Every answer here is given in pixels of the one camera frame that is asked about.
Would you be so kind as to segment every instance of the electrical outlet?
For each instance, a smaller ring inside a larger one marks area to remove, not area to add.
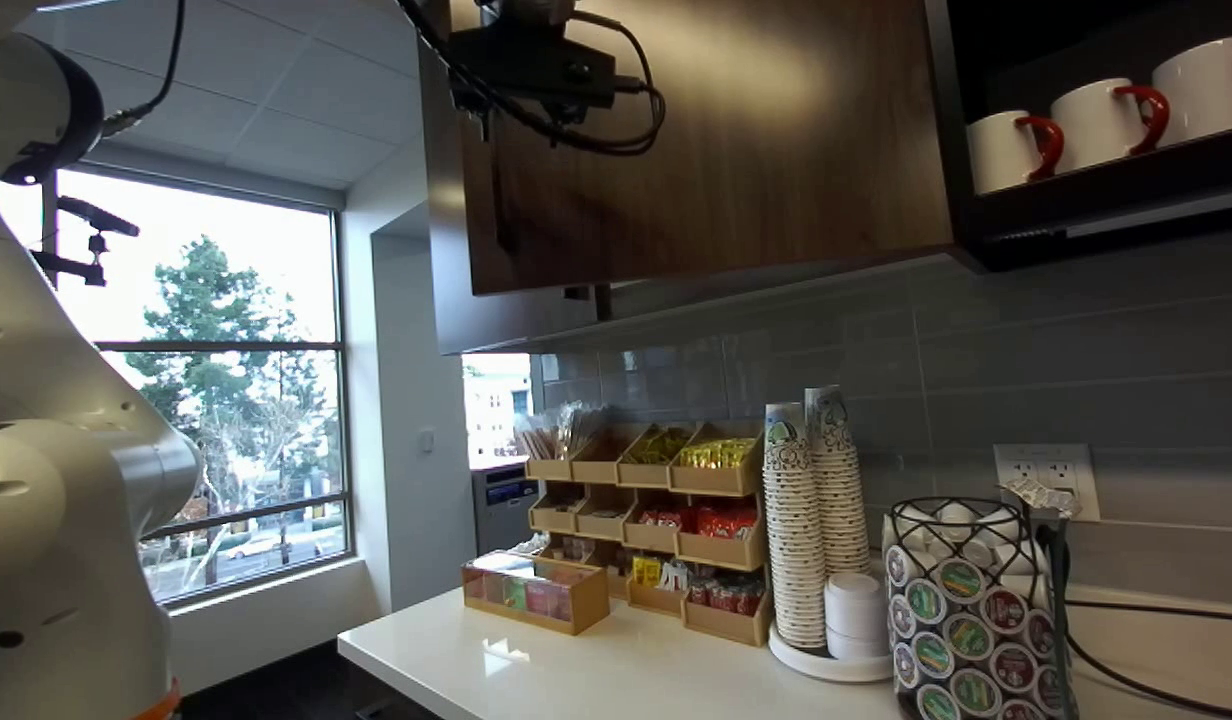
[[[1067,519],[1098,519],[1086,443],[994,443],[998,489],[1031,507],[1057,507]]]

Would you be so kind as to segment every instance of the tree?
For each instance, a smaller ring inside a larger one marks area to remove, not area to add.
[[[292,294],[274,294],[250,266],[229,266],[216,238],[182,243],[179,264],[155,266],[161,308],[142,312],[152,341],[200,349],[130,352],[139,391],[205,451],[205,512],[301,500],[328,473],[337,413],[312,352],[211,349],[292,341]],[[269,482],[234,473],[259,465]]]

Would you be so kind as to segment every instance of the white mug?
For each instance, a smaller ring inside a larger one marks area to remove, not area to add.
[[[1064,128],[1057,170],[1074,170],[1151,150],[1172,118],[1172,102],[1151,82],[1105,74],[1057,94],[1052,118]]]
[[[1232,34],[1190,44],[1151,69],[1151,86],[1172,102],[1163,143],[1232,128]]]
[[[998,191],[1057,170],[1064,131],[1048,115],[1004,107],[966,123],[973,183]]]

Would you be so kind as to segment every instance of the cable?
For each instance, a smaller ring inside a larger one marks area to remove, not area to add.
[[[1122,676],[1115,668],[1109,668],[1105,660],[1096,660],[1072,633],[1067,633],[1067,608],[1105,608],[1105,613],[1158,613],[1158,614],[1203,614],[1203,621],[1232,621],[1232,613],[1203,613],[1203,608],[1158,608],[1158,602],[1105,602],[1105,600],[1067,600],[1064,587],[1067,587],[1067,539],[1064,539],[1064,524],[1057,524],[1057,531],[1039,526],[1039,545],[1052,546],[1052,597],[1057,597],[1057,633],[1064,637],[1064,643],[1084,660],[1091,664],[1096,671],[1113,676],[1115,685],[1126,685],[1151,700],[1163,700],[1163,705],[1176,705],[1176,709],[1190,709],[1190,713],[1209,713],[1209,714],[1227,714],[1232,720],[1232,709],[1220,709],[1220,705],[1203,705],[1203,700],[1190,700],[1190,695],[1176,695],[1176,691],[1163,691],[1163,687],[1151,687],[1137,676]]]
[[[653,82],[653,65],[640,48],[640,38],[615,22],[615,19],[603,19],[603,16],[588,16],[588,11],[571,11],[571,19],[582,19],[582,22],[599,22],[599,29],[613,29],[620,30],[634,57],[640,57],[640,69],[643,69],[643,79],[620,79],[615,92],[643,92],[649,94],[649,107],[653,107],[653,123],[640,131],[640,136],[625,136],[625,138],[603,138],[603,136],[582,136],[582,131],[569,131],[534,111],[527,111],[524,102],[509,98],[501,86],[492,86],[478,72],[465,69],[438,38],[438,30],[427,22],[427,16],[411,4],[411,0],[400,0],[405,16],[411,19],[417,34],[445,60],[445,69],[465,79],[467,86],[476,86],[492,107],[501,107],[502,115],[521,118],[524,128],[557,138],[557,143],[569,143],[569,149],[582,149],[582,150],[599,150],[599,155],[643,155],[657,136],[659,136],[659,123],[663,123],[663,94],[659,86]]]
[[[176,0],[176,22],[172,22],[172,50],[168,50],[168,69],[163,69],[163,82],[155,86],[152,98],[135,102],[135,107],[124,107],[114,115],[106,115],[101,123],[101,136],[114,136],[114,131],[129,131],[135,128],[152,107],[161,107],[172,92],[172,79],[176,79],[176,65],[179,65],[179,38],[182,38],[182,0]]]

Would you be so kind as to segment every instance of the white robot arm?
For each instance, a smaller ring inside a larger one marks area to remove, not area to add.
[[[0,0],[0,175],[96,138],[101,92],[11,30],[26,11]],[[0,220],[0,720],[168,714],[168,614],[135,545],[195,477],[192,443],[77,331]]]

